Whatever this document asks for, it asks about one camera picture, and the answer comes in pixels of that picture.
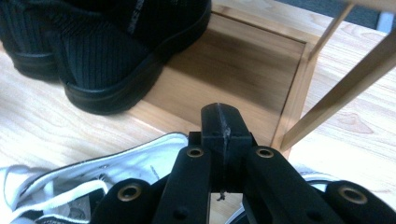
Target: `light wood surface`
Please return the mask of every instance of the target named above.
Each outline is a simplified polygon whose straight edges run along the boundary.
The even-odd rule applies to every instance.
[[[395,39],[396,31],[390,33],[370,51],[285,134],[280,150],[292,147],[394,68],[396,66]]]
[[[276,132],[292,126],[298,119],[295,111],[302,108],[292,104],[289,92],[297,92],[300,102],[308,92],[306,113],[384,36],[342,22],[315,67],[306,62],[307,52],[331,18],[274,1],[217,2],[224,6],[214,5],[214,11],[225,18],[214,16],[205,35],[164,68],[147,97],[115,116],[76,109],[59,83],[21,76],[1,49],[0,166],[53,169],[119,152],[165,133],[199,131],[200,106],[210,100],[238,107],[259,144],[270,145],[276,142]],[[304,63],[305,69],[297,66]],[[312,83],[293,79],[295,73],[309,75],[314,69]],[[396,208],[395,81],[394,71],[380,79],[297,144],[290,160],[362,184]],[[309,91],[294,89],[295,83],[310,84]],[[225,202],[217,198],[212,196],[210,223],[224,223],[239,207],[240,195],[228,195]]]
[[[197,132],[201,108],[215,102],[237,107],[258,143],[269,146],[304,49],[259,26],[213,15],[205,34],[165,66],[141,102],[106,117],[72,106],[60,83],[20,75],[1,49],[0,166],[54,169],[165,133]],[[213,200],[211,223],[224,223],[239,203],[238,195]]]
[[[320,51],[327,44],[329,39],[332,37],[332,34],[334,34],[335,30],[338,28],[338,26],[341,24],[341,22],[347,17],[347,15],[349,14],[349,12],[352,10],[352,8],[354,6],[355,5],[352,3],[347,4],[344,7],[344,9],[341,11],[341,13],[332,20],[329,27],[326,29],[326,31],[321,36],[318,43],[315,45],[315,47],[312,49],[311,53],[309,54],[308,61],[311,61],[312,59],[318,57],[318,55],[320,54]]]

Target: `shoelace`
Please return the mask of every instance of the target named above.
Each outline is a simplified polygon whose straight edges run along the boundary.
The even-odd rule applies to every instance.
[[[46,172],[47,170],[44,169],[29,169],[22,165],[0,168],[0,192],[2,192],[2,196],[0,197],[0,210],[2,211],[4,223],[33,223],[32,220],[19,218],[19,216],[27,211],[43,211],[44,214],[47,214],[51,209],[72,202],[97,189],[102,189],[104,193],[108,192],[107,184],[103,180],[92,180],[70,189],[67,192],[54,196],[52,182],[49,182],[46,187],[44,187],[44,195],[42,196],[44,198],[40,200],[42,201],[41,203],[29,204],[17,208],[18,202],[22,199],[21,193],[27,185]],[[75,223],[88,223],[88,221],[69,221]]]

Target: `wooden floor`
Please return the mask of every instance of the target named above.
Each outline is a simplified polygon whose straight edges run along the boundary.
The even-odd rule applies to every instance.
[[[260,2],[257,13],[274,21],[268,27],[275,29],[282,21],[290,26],[291,35],[306,41],[317,40],[330,22],[304,10],[288,16],[293,10],[278,3],[230,2],[240,7]],[[304,45],[246,28],[213,16],[204,36],[171,60],[143,101],[107,117],[73,107],[59,83],[21,76],[0,49],[0,166],[21,163],[53,169],[137,146],[165,133],[199,131],[200,109],[213,102],[238,107],[259,144],[269,145]],[[307,35],[300,35],[302,30]],[[344,22],[319,55],[304,112],[383,36]],[[290,161],[362,184],[396,208],[394,139],[395,70],[298,143]],[[212,200],[211,223],[224,223],[240,201],[236,196],[219,203],[217,197]]]

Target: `black knit fabric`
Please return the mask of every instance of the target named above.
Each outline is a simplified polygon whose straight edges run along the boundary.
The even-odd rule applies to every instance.
[[[100,14],[71,12],[67,8],[48,10],[47,16],[57,34],[55,43],[67,82],[89,90],[116,85],[148,51],[145,47],[106,21]]]
[[[198,20],[205,11],[203,0],[146,0],[134,37],[151,49]]]
[[[43,32],[45,23],[37,19],[36,13],[8,0],[0,1],[1,38],[7,50],[28,54],[50,52]]]
[[[63,43],[55,48],[68,70],[67,82],[90,90],[121,82],[156,46],[194,23],[207,5],[202,0],[125,0],[85,10],[89,4],[79,7],[76,0],[43,2],[48,3],[39,7]],[[137,4],[139,18],[131,32]]]

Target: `wooden tray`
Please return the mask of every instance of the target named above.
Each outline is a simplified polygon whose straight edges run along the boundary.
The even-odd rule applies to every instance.
[[[213,6],[205,34],[176,55],[148,95],[114,116],[72,106],[59,83],[21,76],[0,49],[0,166],[50,169],[116,153],[165,133],[200,131],[201,108],[237,107],[260,145],[277,147],[301,116],[312,77],[310,44],[290,29],[229,7]],[[212,200],[211,223],[239,206],[238,196]]]

